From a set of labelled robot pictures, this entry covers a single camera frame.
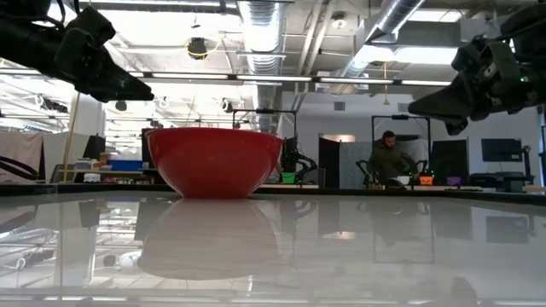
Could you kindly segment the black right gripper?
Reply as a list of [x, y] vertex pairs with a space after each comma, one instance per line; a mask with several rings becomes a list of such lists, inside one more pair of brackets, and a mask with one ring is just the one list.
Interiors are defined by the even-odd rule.
[[461, 46], [451, 66], [450, 85], [411, 102], [408, 111], [440, 116], [449, 136], [468, 126], [468, 118], [518, 113], [545, 103], [545, 50], [521, 53], [508, 43], [475, 37]]

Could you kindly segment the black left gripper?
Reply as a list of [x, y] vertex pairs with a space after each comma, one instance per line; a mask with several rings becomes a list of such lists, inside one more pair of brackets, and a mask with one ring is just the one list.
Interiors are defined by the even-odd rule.
[[116, 65], [104, 44], [115, 34], [112, 23], [91, 6], [70, 21], [53, 58], [55, 78], [101, 102], [151, 101], [154, 94], [142, 80]]

